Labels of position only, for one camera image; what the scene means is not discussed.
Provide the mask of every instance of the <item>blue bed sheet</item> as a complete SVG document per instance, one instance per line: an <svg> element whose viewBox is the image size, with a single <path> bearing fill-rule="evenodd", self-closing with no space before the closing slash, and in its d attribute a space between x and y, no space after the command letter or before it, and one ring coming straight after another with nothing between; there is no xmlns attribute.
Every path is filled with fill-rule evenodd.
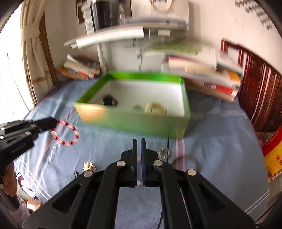
<svg viewBox="0 0 282 229"><path fill-rule="evenodd" d="M134 138L146 138L147 148L159 151L166 138L141 136L85 125L73 102L95 81L73 81L45 98L27 116L37 120L52 116L77 127L80 139L71 147L59 145L50 131L40 134L35 146L15 160L16 168L29 182L37 197L45 203L74 179L74 171L83 172L83 162L91 161L98 171L119 160L132 148ZM197 93L189 93L191 119L183 139L170 139L171 157L179 159L177 169L196 168L201 175L256 220L269 196L263 154L246 113L238 102L229 103ZM58 126L60 138L71 140L73 131ZM116 228L156 228L161 214L158 188L121 188Z"/></svg>

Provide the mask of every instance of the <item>cardboard box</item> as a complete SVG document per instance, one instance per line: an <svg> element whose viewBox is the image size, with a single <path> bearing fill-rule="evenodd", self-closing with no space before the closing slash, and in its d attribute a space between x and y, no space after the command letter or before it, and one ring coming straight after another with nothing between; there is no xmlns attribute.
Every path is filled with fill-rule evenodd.
<svg viewBox="0 0 282 229"><path fill-rule="evenodd" d="M116 107L104 106L111 95ZM157 102L167 114L134 110ZM183 79L161 73L110 72L100 78L74 106L85 124L139 134L182 138L190 119Z"/></svg>

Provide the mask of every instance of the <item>beaded bracelet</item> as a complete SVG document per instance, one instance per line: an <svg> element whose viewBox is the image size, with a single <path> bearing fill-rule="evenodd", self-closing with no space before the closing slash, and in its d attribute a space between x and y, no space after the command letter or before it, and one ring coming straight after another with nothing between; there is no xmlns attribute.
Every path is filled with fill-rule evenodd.
<svg viewBox="0 0 282 229"><path fill-rule="evenodd" d="M68 122L65 122L65 121L59 121L59 120L57 120L57 123L58 123L58 124L61 124L61 125L66 125L66 126L68 126L69 128L71 128L71 129L73 130L74 134L75 134L75 138L74 138L72 141L70 141L70 142L65 142L65 141L61 140L61 139L58 137L57 133L55 132L55 129L51 129L51 133L52 133L52 136L54 137L54 139L55 139L58 143L60 143L60 144L62 144L62 145L66 145L66 146L72 146L74 143L76 143L77 140L79 139L79 133L78 133L77 129L76 129L72 124L69 124Z"/></svg>

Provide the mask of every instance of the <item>wooden headboard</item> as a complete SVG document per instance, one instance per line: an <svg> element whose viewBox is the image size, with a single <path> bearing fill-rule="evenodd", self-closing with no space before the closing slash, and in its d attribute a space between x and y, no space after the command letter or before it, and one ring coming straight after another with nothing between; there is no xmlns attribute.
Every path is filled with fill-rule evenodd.
<svg viewBox="0 0 282 229"><path fill-rule="evenodd" d="M221 41L221 51L239 52L238 64L244 66L239 102L256 131L276 131L282 124L282 77L278 71L247 48Z"/></svg>

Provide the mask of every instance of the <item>silver screw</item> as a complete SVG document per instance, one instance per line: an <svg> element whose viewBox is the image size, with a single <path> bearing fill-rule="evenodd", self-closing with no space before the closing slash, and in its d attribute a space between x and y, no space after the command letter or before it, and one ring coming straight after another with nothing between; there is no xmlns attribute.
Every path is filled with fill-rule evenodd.
<svg viewBox="0 0 282 229"><path fill-rule="evenodd" d="M87 171L85 171L85 172L83 173L83 175L84 175L85 177L90 177L90 176L93 175L93 172L92 172L91 170L87 170Z"/></svg>
<svg viewBox="0 0 282 229"><path fill-rule="evenodd" d="M197 174L197 171L194 170L194 169L189 169L189 170L187 171L187 173L188 173L188 175L190 175L190 176L195 176L195 175Z"/></svg>
<svg viewBox="0 0 282 229"><path fill-rule="evenodd" d="M155 166L161 166L162 165L162 161L161 160L155 160L154 161L154 165Z"/></svg>
<svg viewBox="0 0 282 229"><path fill-rule="evenodd" d="M119 166L119 167L124 167L126 165L126 163L125 163L125 161L118 161L116 163L116 165Z"/></svg>

